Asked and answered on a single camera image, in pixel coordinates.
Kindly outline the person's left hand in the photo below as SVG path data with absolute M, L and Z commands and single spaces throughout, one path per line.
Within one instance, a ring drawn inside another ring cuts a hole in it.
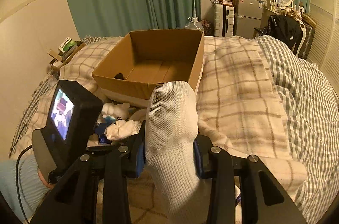
M 53 189 L 55 187 L 55 184 L 51 184 L 49 182 L 47 182 L 41 172 L 41 170 L 39 168 L 37 168 L 37 173 L 38 173 L 38 176 L 41 180 L 41 182 L 43 183 L 43 185 L 45 185 L 47 188 L 49 189 Z

